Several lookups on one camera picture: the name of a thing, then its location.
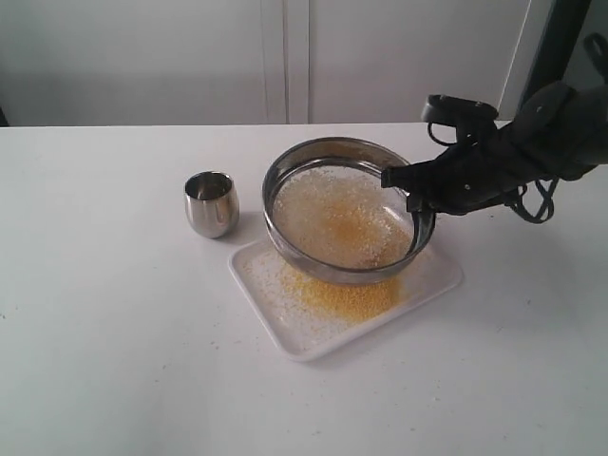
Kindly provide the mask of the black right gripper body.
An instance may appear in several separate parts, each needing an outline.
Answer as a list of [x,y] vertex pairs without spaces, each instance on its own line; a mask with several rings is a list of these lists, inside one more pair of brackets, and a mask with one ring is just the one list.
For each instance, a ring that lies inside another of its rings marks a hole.
[[427,206],[451,215],[513,206],[527,184],[527,153],[510,142],[452,146],[428,163]]

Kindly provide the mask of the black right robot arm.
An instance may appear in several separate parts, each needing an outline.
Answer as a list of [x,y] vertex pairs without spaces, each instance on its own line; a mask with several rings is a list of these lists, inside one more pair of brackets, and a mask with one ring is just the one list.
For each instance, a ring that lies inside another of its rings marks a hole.
[[490,104],[428,96],[423,121],[454,128],[455,142],[431,161],[384,169],[382,187],[404,190],[411,213],[504,205],[529,222],[549,220],[558,183],[607,162],[607,85],[576,90],[560,79],[589,7],[555,2],[522,103],[503,127]]

